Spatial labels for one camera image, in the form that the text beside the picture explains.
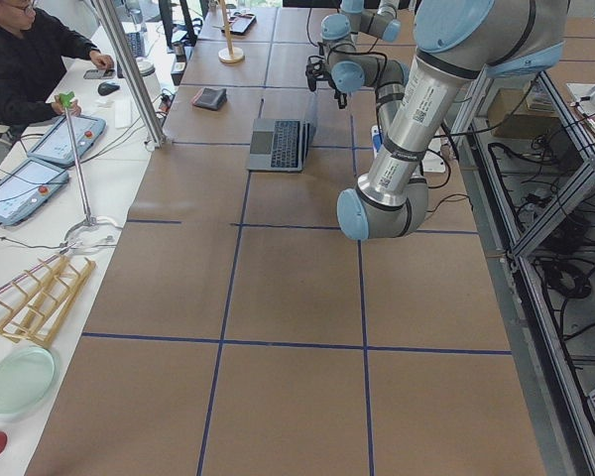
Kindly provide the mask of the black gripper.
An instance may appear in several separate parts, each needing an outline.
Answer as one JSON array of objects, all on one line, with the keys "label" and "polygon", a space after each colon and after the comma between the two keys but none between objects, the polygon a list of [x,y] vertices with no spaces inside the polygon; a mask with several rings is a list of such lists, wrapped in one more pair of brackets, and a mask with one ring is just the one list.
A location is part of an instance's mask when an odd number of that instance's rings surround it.
[{"label": "black gripper", "polygon": [[337,101],[339,109],[345,109],[347,107],[347,94],[341,92],[337,88],[333,89],[333,97]]}]

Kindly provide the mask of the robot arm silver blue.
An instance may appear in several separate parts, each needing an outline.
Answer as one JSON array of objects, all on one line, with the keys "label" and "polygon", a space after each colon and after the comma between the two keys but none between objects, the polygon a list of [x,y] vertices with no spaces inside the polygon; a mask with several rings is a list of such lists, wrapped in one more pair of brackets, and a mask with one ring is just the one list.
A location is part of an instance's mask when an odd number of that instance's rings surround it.
[{"label": "robot arm silver blue", "polygon": [[350,23],[353,40],[363,33],[391,43],[401,31],[399,11],[408,9],[410,4],[411,1],[400,0],[342,0],[339,10]]},{"label": "robot arm silver blue", "polygon": [[405,236],[424,222],[428,185],[420,171],[426,149],[460,88],[491,77],[536,73],[561,58],[566,1],[422,1],[415,7],[415,56],[410,67],[377,54],[360,55],[358,33],[395,40],[399,4],[374,12],[345,1],[321,23],[323,70],[348,94],[376,95],[382,143],[354,187],[337,200],[337,219],[352,240]]}]

